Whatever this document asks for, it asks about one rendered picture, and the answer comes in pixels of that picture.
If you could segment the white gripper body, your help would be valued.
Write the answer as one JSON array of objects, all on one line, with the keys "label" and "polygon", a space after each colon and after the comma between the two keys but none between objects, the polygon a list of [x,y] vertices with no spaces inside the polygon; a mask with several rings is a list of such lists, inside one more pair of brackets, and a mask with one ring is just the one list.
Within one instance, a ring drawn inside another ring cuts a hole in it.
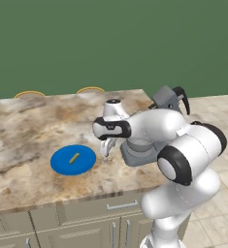
[{"label": "white gripper body", "polygon": [[102,140],[100,144],[100,154],[102,156],[108,156],[111,149],[115,146],[116,138],[107,138]]}]

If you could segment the beige drawer front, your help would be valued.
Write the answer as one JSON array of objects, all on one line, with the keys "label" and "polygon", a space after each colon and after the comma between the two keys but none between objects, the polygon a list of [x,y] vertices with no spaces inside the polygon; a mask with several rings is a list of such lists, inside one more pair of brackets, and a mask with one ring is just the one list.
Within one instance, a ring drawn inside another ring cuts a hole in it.
[{"label": "beige drawer front", "polygon": [[27,212],[0,215],[0,237],[32,232],[34,229]]},{"label": "beige drawer front", "polygon": [[[85,219],[91,219],[94,217],[108,216],[112,214],[130,212],[140,210],[140,199],[141,193],[128,194],[123,196],[117,196],[113,198],[92,200],[92,201],[81,201],[73,202],[57,207],[57,216],[59,223],[65,225],[68,223],[81,221]],[[126,207],[116,210],[107,210],[106,204],[118,205],[132,202],[133,200],[138,201],[138,205],[132,207]]]}]

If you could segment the blue round plate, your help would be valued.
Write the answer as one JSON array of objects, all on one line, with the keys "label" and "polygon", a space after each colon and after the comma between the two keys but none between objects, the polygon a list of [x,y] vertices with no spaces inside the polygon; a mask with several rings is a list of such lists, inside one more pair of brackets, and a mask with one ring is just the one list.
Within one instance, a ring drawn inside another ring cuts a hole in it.
[{"label": "blue round plate", "polygon": [[[76,154],[80,156],[73,164],[69,164],[70,159]],[[58,174],[66,176],[80,175],[90,171],[96,163],[96,154],[88,146],[72,144],[64,146],[53,153],[50,158],[51,168]]]}]

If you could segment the yellow butter stick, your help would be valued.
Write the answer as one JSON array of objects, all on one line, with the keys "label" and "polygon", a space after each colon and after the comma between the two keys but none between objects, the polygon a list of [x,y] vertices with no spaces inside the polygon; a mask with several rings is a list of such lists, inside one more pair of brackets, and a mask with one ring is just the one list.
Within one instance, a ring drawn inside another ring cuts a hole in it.
[{"label": "yellow butter stick", "polygon": [[69,164],[73,164],[75,160],[80,156],[80,153],[76,153],[69,161]]}]

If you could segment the beige cupboard door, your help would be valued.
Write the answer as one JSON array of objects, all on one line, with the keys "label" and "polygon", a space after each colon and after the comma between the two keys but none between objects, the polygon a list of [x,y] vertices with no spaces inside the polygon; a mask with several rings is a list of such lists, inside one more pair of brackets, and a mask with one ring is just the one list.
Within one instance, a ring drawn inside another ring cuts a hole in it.
[{"label": "beige cupboard door", "polygon": [[31,248],[40,248],[34,234],[1,238],[0,248],[26,248],[26,238],[30,238]]},{"label": "beige cupboard door", "polygon": [[118,248],[119,217],[37,232],[37,236],[41,248],[112,248],[113,222],[116,223],[115,248]]},{"label": "beige cupboard door", "polygon": [[[130,220],[130,233],[128,246],[125,247],[127,219]],[[142,212],[123,216],[120,223],[119,248],[140,248],[141,242],[152,228],[152,220],[148,219]]]}]

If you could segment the grey stand mixer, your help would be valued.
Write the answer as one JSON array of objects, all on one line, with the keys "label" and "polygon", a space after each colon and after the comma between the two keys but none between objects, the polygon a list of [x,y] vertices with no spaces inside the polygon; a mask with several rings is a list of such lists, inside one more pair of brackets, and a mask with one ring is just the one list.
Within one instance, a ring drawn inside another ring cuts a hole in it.
[{"label": "grey stand mixer", "polygon": [[[179,101],[183,101],[186,113],[190,114],[190,106],[187,96],[182,87],[177,86],[171,89],[169,86],[162,86],[152,95],[153,103],[150,109],[173,109],[180,111]],[[157,154],[167,144],[166,141],[153,141],[152,143],[141,145],[135,139],[127,139],[121,146],[121,154],[126,165],[137,167],[157,161]]]}]

